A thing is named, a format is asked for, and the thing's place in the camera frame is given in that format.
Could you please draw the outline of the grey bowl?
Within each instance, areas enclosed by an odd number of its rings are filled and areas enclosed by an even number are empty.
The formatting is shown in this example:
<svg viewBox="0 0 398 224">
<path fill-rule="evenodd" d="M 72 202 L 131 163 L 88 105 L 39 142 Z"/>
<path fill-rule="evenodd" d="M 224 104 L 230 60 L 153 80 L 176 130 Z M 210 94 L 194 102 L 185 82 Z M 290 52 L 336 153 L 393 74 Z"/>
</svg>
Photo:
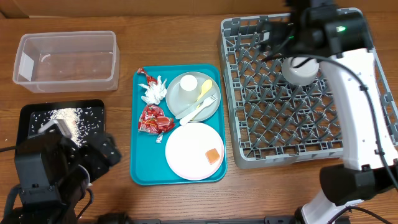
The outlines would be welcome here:
<svg viewBox="0 0 398 224">
<path fill-rule="evenodd" d="M 293 85 L 306 86 L 311 84 L 316 79 L 319 70 L 317 61 L 311 59 L 301 67 L 295 68 L 306 60 L 305 57 L 286 58 L 282 63 L 282 76 Z"/>
</svg>

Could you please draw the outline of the red snack wrapper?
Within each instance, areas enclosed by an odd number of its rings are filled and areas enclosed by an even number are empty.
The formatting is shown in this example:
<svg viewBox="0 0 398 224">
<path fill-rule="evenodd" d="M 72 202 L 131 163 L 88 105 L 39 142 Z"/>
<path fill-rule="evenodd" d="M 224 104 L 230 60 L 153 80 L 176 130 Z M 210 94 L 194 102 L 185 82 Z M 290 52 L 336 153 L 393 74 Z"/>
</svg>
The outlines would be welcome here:
<svg viewBox="0 0 398 224">
<path fill-rule="evenodd" d="M 157 105 L 146 105 L 139 117 L 138 130 L 141 132 L 161 134 L 174 127 L 174 119 L 166 117 L 163 109 Z"/>
</svg>

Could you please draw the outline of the white napkin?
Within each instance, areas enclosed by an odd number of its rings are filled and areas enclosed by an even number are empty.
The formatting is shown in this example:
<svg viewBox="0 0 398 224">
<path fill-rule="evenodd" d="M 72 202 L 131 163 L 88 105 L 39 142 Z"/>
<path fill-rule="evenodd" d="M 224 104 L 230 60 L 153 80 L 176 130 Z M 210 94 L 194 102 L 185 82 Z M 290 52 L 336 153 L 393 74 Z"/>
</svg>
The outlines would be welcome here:
<svg viewBox="0 0 398 224">
<path fill-rule="evenodd" d="M 167 79 L 162 82 L 161 78 L 161 76 L 158 76 L 156 79 L 157 82 L 151 81 L 147 85 L 139 84 L 140 87 L 146 90 L 144 96 L 141 96 L 141 99 L 147 105 L 158 105 L 165 98 L 167 94 L 165 82 Z"/>
</svg>

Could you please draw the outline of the small red candy wrapper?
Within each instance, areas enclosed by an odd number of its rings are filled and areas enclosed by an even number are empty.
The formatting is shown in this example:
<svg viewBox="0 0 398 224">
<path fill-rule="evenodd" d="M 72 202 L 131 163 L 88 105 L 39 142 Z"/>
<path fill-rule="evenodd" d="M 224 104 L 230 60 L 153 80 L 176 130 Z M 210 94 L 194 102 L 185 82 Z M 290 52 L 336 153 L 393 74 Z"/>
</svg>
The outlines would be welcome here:
<svg viewBox="0 0 398 224">
<path fill-rule="evenodd" d="M 157 84 L 157 83 L 158 83 L 157 79 L 154 78 L 154 77 L 152 77 L 152 76 L 150 76 L 150 75 L 145 71 L 144 68 L 139 68 L 139 69 L 137 70 L 137 74 L 143 74 L 143 75 L 145 75 L 145 77 L 146 77 L 146 82 L 147 82 L 148 85 L 150 85 L 150 84 Z"/>
</svg>

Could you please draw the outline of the pink round plate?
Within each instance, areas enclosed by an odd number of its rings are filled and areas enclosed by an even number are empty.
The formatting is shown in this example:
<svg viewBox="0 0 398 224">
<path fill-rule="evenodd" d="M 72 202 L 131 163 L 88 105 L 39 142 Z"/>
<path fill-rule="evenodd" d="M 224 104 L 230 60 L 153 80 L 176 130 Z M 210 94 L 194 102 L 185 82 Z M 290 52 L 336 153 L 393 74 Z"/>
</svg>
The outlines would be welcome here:
<svg viewBox="0 0 398 224">
<path fill-rule="evenodd" d="M 219 160 L 210 165 L 205 153 L 216 148 Z M 218 132 L 204 123 L 179 126 L 165 145 L 165 158 L 171 170 L 187 180 L 203 180 L 221 166 L 225 154 L 224 142 Z"/>
</svg>

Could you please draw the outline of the orange food cube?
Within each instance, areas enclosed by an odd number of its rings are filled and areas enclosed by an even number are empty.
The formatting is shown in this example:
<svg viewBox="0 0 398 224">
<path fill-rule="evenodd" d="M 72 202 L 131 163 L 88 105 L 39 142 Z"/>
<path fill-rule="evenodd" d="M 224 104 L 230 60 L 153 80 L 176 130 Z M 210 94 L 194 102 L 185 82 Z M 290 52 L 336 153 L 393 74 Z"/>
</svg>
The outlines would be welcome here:
<svg viewBox="0 0 398 224">
<path fill-rule="evenodd" d="M 210 149 L 205 153 L 205 155 L 210 165 L 216 163 L 220 158 L 220 154 L 218 153 L 216 148 Z"/>
</svg>

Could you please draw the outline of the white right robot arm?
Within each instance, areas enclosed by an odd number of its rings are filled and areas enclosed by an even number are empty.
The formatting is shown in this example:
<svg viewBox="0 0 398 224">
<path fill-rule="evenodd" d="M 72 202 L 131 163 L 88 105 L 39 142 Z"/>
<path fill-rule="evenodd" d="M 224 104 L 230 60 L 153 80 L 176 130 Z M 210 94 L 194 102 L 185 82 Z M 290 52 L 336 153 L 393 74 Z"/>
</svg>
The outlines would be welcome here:
<svg viewBox="0 0 398 224">
<path fill-rule="evenodd" d="M 292 223 L 334 223 L 363 201 L 397 188 L 397 149 L 382 110 L 374 44 L 358 12 L 339 12 L 333 1 L 287 1 L 286 22 L 269 22 L 260 48 L 282 59 L 282 74 L 308 85 L 322 72 L 333 92 L 343 138 L 343 163 L 320 171 L 321 189 L 298 208 Z"/>
</svg>

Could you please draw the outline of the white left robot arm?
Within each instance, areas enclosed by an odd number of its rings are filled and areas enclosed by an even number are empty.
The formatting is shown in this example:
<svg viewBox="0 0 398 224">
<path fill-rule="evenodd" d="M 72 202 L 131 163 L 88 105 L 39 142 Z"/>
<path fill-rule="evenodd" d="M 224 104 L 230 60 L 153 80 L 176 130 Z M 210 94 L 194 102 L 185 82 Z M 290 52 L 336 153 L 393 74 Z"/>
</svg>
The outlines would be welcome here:
<svg viewBox="0 0 398 224">
<path fill-rule="evenodd" d="M 7 196 L 3 223 L 77 223 L 77 203 L 90 184 L 121 160 L 115 140 L 99 133 L 82 147 L 61 134 L 41 134 L 16 147 L 19 184 Z"/>
</svg>

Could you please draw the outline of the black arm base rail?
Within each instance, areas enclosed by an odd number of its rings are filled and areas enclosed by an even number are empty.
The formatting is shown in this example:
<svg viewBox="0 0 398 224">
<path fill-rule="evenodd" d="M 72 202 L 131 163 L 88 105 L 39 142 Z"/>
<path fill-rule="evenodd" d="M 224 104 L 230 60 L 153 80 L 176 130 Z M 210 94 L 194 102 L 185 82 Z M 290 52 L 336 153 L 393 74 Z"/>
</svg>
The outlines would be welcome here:
<svg viewBox="0 0 398 224">
<path fill-rule="evenodd" d="M 126 213 L 108 213 L 98 217 L 97 224 L 298 224 L 294 216 L 266 216 L 264 218 L 207 219 L 207 220 L 160 220 L 132 219 Z"/>
</svg>

